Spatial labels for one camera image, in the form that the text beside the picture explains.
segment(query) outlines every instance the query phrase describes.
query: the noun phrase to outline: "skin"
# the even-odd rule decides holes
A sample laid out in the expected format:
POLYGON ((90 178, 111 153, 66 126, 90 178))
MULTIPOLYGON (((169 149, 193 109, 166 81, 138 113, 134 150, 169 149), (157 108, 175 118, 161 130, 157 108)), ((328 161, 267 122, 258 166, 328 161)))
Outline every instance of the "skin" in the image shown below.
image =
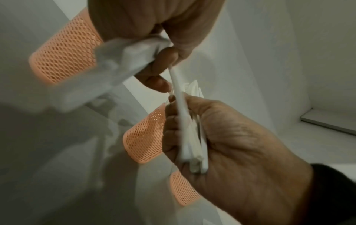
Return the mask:
POLYGON ((206 199, 242 224, 299 224, 305 216, 313 170, 269 130, 218 101, 186 96, 208 139, 209 169, 190 173, 177 160, 180 136, 174 96, 166 107, 163 151, 206 199))
POLYGON ((169 92, 160 76, 186 59, 212 29, 224 0, 88 0, 90 18, 104 41, 140 39, 165 30, 174 44, 135 77, 145 86, 169 92))

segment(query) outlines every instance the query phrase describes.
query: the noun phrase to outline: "orange basket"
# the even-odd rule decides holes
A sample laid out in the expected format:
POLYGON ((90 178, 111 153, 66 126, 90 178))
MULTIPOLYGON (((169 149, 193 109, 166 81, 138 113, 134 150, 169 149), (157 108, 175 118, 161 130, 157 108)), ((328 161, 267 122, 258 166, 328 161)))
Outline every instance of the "orange basket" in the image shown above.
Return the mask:
POLYGON ((30 56, 29 64, 42 81, 55 84, 95 66, 93 49, 102 43, 84 8, 30 56))
POLYGON ((134 161, 147 163, 162 153, 164 110, 163 103, 124 134, 123 145, 134 161))
POLYGON ((180 171, 171 174, 169 183, 171 191, 180 205, 187 206, 200 199, 200 194, 183 177, 180 171))

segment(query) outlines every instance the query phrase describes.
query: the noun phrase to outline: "peach mesh bin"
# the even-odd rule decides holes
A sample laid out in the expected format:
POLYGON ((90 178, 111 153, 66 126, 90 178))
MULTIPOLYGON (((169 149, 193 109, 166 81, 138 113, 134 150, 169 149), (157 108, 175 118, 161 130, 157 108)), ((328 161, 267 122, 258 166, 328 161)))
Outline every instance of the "peach mesh bin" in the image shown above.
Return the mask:
POLYGON ((147 163, 162 153, 165 104, 129 129, 123 144, 129 156, 138 163, 147 163))
POLYGON ((43 44, 29 59, 34 73, 55 84, 93 67, 93 49, 102 43, 84 8, 64 28, 43 44))
POLYGON ((180 171, 175 171, 171 174, 169 183, 173 195, 182 206, 189 205, 200 198, 199 193, 183 177, 180 171))

